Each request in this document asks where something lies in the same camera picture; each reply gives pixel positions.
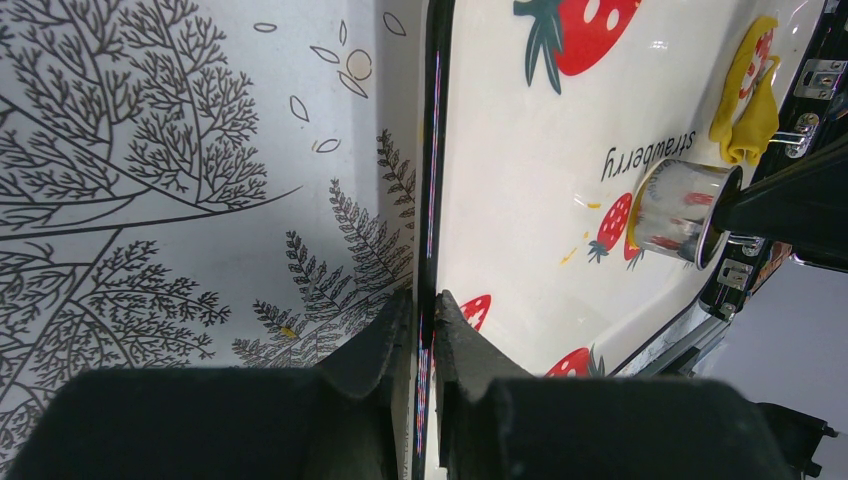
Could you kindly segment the metal ring cutter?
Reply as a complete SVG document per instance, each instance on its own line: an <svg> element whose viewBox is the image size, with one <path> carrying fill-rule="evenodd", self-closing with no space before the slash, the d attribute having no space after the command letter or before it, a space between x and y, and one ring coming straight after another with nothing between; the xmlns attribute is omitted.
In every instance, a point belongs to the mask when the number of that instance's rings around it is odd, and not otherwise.
<svg viewBox="0 0 848 480"><path fill-rule="evenodd" d="M637 192L644 193L636 239L640 249L686 261L704 270L728 234L713 222L720 200L741 190L743 169L690 163L657 162Z"/></svg>

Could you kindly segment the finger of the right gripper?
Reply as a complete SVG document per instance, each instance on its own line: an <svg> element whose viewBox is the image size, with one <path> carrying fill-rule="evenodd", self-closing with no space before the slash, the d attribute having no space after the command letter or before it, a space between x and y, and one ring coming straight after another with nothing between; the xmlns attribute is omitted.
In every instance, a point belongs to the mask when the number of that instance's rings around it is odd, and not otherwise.
<svg viewBox="0 0 848 480"><path fill-rule="evenodd" d="M793 247L801 264L847 271L847 136L721 198L712 223Z"/></svg>

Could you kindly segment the yellow dough lump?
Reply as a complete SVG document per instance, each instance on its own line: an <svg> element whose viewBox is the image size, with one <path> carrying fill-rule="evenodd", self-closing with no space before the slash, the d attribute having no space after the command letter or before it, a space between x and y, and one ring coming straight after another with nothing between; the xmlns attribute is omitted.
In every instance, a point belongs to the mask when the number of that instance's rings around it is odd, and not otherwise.
<svg viewBox="0 0 848 480"><path fill-rule="evenodd" d="M628 216L628 223L626 228L626 240L630 247L640 249L641 246L636 239L635 229L636 226L640 222L641 215L641 203L644 193L642 191L637 192L632 200L632 205L630 209L630 213Z"/></svg>

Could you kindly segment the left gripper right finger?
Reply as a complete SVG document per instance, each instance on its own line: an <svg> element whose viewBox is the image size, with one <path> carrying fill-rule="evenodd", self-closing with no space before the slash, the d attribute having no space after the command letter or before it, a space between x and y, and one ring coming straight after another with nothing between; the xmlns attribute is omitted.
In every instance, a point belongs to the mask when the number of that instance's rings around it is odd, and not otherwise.
<svg viewBox="0 0 848 480"><path fill-rule="evenodd" d="M760 411L715 381L529 374L436 297L439 462L451 479L788 479Z"/></svg>

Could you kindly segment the yellow dough scrap strip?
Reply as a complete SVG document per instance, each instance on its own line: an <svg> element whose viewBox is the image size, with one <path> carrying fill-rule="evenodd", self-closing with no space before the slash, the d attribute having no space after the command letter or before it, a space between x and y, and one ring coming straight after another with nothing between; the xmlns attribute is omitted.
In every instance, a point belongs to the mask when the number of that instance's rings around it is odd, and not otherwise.
<svg viewBox="0 0 848 480"><path fill-rule="evenodd" d="M771 53L778 21L760 16L740 42L726 74L709 139L723 161L757 165L779 126L772 82L781 59Z"/></svg>

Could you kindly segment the strawberry print tray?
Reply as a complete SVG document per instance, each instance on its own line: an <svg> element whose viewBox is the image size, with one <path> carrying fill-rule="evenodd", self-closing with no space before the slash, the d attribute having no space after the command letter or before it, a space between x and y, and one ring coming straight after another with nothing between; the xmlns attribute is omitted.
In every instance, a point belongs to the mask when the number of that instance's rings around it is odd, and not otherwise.
<svg viewBox="0 0 848 480"><path fill-rule="evenodd" d="M664 159L727 168L709 129L745 33L777 19L778 119L829 1L433 1L419 288L538 377L634 374L678 319L724 331L704 270L632 248Z"/></svg>

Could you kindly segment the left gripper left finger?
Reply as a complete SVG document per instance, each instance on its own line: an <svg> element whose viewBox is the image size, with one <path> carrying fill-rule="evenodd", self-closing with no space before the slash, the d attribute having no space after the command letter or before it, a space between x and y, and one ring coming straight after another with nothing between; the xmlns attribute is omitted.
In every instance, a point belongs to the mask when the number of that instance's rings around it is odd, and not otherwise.
<svg viewBox="0 0 848 480"><path fill-rule="evenodd" d="M396 479L412 294L311 367L103 369L60 389L12 479Z"/></svg>

